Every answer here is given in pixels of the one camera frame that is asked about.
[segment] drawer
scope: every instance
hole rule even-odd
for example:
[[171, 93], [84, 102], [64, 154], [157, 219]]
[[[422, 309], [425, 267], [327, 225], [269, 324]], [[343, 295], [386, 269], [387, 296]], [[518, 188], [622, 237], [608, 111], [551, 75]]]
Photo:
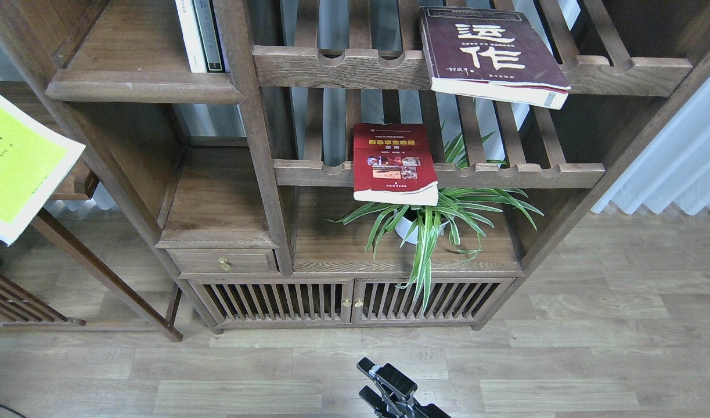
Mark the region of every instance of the drawer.
[[270, 249], [167, 251], [182, 273], [251, 273], [277, 270], [275, 254]]

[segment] yellow-green book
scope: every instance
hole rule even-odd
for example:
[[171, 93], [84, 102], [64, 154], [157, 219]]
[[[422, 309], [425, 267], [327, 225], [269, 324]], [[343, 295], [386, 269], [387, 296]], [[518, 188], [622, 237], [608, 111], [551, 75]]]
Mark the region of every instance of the yellow-green book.
[[17, 240], [83, 151], [0, 95], [0, 240]]

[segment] brass drawer knob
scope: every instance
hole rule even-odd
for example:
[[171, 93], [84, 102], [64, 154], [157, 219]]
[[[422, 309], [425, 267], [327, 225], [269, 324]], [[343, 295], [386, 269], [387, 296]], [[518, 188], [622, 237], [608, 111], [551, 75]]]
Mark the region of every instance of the brass drawer knob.
[[227, 258], [219, 258], [218, 262], [220, 263], [221, 270], [223, 270], [224, 272], [227, 272], [230, 270], [230, 264], [228, 264]]

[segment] spider plant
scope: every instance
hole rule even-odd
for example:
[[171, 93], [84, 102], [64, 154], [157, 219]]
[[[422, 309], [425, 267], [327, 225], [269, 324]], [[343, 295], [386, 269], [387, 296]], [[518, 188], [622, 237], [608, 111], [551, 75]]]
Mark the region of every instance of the spider plant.
[[[481, 138], [485, 142], [493, 133]], [[463, 143], [463, 134], [456, 135], [453, 140], [445, 145], [445, 161], [452, 162], [458, 168], [468, 167], [466, 148]], [[490, 160], [494, 164], [506, 164], [505, 161]], [[404, 235], [401, 245], [406, 242], [406, 236], [416, 230], [417, 243], [408, 282], [400, 286], [406, 288], [416, 285], [414, 300], [418, 299], [421, 293], [421, 311], [427, 309], [427, 302], [430, 299], [432, 285], [432, 262], [431, 257], [437, 244], [437, 238], [441, 234], [441, 225], [450, 225], [448, 239], [451, 246], [455, 248], [460, 245], [459, 223], [468, 225], [476, 233], [478, 248], [473, 250], [456, 250], [461, 254], [469, 254], [469, 257], [461, 261], [471, 261], [481, 251], [482, 238], [486, 233], [482, 230], [485, 225], [494, 228], [492, 221], [483, 217], [478, 212], [502, 212], [501, 204], [518, 209], [529, 220], [533, 228], [536, 228], [530, 212], [535, 212], [543, 216], [543, 213], [536, 207], [522, 201], [528, 196], [520, 189], [497, 189], [497, 188], [440, 188], [438, 190], [437, 206], [414, 206], [414, 204], [390, 204], [369, 202], [358, 207], [355, 211], [339, 220], [327, 219], [329, 222], [347, 225], [350, 222], [365, 217], [376, 215], [373, 227], [370, 228], [370, 235], [366, 243], [365, 251], [373, 249], [373, 258], [378, 252], [378, 245], [386, 233], [395, 230], [399, 220], [407, 216], [407, 212], [412, 212], [413, 221], [408, 233]]]

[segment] cable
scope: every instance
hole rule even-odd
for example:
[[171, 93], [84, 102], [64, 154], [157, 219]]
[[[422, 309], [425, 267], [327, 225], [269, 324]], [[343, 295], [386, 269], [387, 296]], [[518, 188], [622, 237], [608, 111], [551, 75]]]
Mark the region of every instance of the cable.
[[7, 407], [6, 405], [1, 405], [1, 404], [0, 404], [0, 408], [3, 408], [3, 409], [5, 409], [5, 410], [8, 410], [10, 413], [15, 413], [16, 415], [20, 416], [21, 418], [27, 418], [26, 416], [21, 415], [21, 413], [19, 413], [19, 412], [13, 410], [12, 408]]

